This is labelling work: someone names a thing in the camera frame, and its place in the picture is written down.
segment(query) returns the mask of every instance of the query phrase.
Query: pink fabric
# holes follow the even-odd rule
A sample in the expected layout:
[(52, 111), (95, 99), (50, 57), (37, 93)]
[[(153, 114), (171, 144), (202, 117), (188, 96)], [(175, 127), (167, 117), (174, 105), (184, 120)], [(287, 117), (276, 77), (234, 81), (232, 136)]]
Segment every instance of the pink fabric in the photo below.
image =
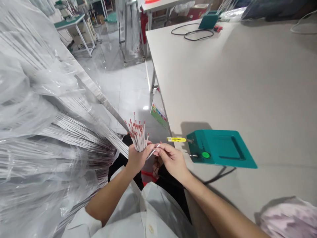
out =
[(272, 238), (317, 238), (317, 207), (291, 198), (262, 214), (261, 229)]

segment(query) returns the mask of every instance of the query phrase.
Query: person's right hand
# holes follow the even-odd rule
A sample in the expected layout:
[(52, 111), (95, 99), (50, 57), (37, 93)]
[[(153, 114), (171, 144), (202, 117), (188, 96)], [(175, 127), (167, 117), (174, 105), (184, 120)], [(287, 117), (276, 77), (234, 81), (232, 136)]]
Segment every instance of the person's right hand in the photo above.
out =
[(160, 156), (167, 171), (183, 184), (192, 174), (189, 172), (181, 151), (169, 144), (162, 143), (155, 149), (154, 154)]

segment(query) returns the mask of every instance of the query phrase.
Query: wrist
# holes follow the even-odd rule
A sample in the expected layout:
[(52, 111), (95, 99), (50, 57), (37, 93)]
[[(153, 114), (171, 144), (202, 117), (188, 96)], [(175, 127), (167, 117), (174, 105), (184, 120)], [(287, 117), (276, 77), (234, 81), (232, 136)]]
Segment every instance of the wrist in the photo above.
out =
[(123, 171), (124, 171), (125, 177), (127, 177), (130, 180), (132, 180), (137, 174), (132, 169), (129, 169), (129, 167), (127, 167), (127, 166), (124, 168)]
[(191, 181), (194, 179), (194, 176), (191, 174), (189, 170), (187, 170), (184, 173), (184, 176), (182, 177), (181, 181), (179, 181), (184, 187), (188, 186), (188, 184), (191, 183)]

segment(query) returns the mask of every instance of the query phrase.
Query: teal device tray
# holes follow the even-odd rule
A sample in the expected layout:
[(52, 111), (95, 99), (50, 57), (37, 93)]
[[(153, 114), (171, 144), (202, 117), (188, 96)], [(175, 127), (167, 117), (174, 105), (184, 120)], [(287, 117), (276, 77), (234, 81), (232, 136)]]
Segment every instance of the teal device tray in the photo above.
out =
[(256, 169), (247, 146), (237, 131), (197, 130), (187, 135), (194, 163)]
[(209, 11), (203, 16), (198, 29), (213, 29), (218, 21), (217, 11)]

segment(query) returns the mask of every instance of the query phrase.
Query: person's left hand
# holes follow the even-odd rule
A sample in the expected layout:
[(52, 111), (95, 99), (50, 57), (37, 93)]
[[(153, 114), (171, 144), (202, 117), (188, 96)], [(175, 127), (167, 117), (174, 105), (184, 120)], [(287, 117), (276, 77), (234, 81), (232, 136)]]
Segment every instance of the person's left hand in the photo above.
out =
[(142, 152), (137, 152), (134, 144), (129, 146), (129, 160), (125, 167), (129, 174), (134, 177), (138, 172), (141, 171), (145, 164), (146, 158), (149, 156), (154, 146), (155, 145), (152, 144), (152, 142), (148, 141), (148, 146)]

